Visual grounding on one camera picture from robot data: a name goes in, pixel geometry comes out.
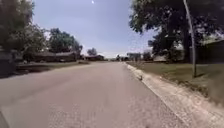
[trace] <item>utility pole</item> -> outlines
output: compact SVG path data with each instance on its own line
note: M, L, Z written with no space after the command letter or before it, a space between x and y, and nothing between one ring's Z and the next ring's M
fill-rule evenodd
M192 19L191 19L191 14L190 10L187 4L187 0L183 0L184 6L187 12L187 19L190 27L190 32L191 32L191 42L192 42L192 61L193 61L193 78L197 76L197 67L196 67L196 45L195 45L195 35L194 35L194 28L192 24Z

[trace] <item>road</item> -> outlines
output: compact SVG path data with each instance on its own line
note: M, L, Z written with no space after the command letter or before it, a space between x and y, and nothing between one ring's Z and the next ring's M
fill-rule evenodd
M0 106L10 128L186 128L124 63L2 79Z

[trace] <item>green tree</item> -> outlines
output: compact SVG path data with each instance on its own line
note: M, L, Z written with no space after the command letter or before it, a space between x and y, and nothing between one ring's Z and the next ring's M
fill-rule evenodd
M10 35L9 42L12 44L11 48L15 50L24 53L36 53L43 49L46 38L44 30L40 29L39 26L28 25Z
M127 53L127 56L131 61L141 60L141 53Z
M87 53L88 53L89 56L96 56L97 55L97 51L96 51L95 48L88 49Z
M30 0L0 1L0 45L10 51L22 44L11 39L31 23L34 3Z
M58 28L50 30L50 51L54 53L60 52L74 52L78 55L81 54L82 46L70 34L61 32Z
M143 52L143 60L144 61L150 61L152 58L151 58L151 53L150 51L146 50Z
M224 14L222 0L188 0L196 41L214 33L224 33ZM172 43L181 41L184 47L184 59L190 58L190 34L186 11L182 0L133 0L133 13L130 16L130 27L139 33L155 29L159 30L158 38L168 38ZM163 50L166 41L156 40L158 49Z

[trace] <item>house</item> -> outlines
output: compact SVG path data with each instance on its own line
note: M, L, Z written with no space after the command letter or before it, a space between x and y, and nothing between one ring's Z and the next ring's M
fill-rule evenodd
M96 56L85 56L85 60L88 61L104 61L104 56L96 55Z

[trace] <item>pole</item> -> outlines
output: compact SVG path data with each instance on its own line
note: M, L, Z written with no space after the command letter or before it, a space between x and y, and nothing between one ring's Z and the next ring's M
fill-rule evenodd
M183 0L184 6L187 12L187 19L190 26L191 31L191 42L192 42L192 61L193 61L193 78L197 76L197 67L196 67L196 46L195 46L195 35L194 35L194 28L192 24L192 19L190 15L190 10L187 4L187 0Z

